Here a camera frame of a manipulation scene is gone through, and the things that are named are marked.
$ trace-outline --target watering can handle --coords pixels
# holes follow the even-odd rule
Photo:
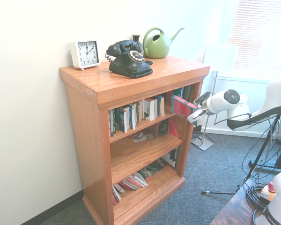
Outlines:
[[[150,30],[147,31],[147,33],[145,34],[144,40],[142,42],[142,46],[144,47],[144,52],[145,52],[146,55],[147,55],[147,45],[145,45],[145,43],[146,43],[148,34],[153,30],[159,30],[160,33],[164,34],[164,32],[161,29],[159,29],[158,27],[153,27],[153,28],[151,28]]]

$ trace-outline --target rotary dial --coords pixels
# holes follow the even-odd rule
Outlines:
[[[142,56],[142,54],[140,54],[139,52],[137,51],[130,51],[129,52],[129,57],[133,60],[133,61],[136,61],[136,62],[144,62],[145,59],[144,57]]]

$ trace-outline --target clock face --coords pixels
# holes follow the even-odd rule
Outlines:
[[[98,50],[96,41],[78,42],[78,54],[81,66],[98,63]]]

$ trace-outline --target clock hand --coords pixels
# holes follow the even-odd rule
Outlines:
[[[92,47],[89,51],[88,51],[88,53],[90,52],[90,51],[92,51],[94,49],[94,47]]]

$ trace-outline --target white lamp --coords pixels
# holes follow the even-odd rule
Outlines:
[[[206,46],[204,64],[210,65],[210,71],[216,71],[212,93],[214,92],[215,89],[218,72],[226,72],[226,71],[233,70],[238,49],[239,47],[237,45],[207,45]],[[206,149],[210,148],[213,145],[212,142],[204,138],[207,123],[208,123],[208,118],[209,116],[207,116],[202,140],[198,141],[196,138],[195,141],[192,142],[203,151],[205,151]]]

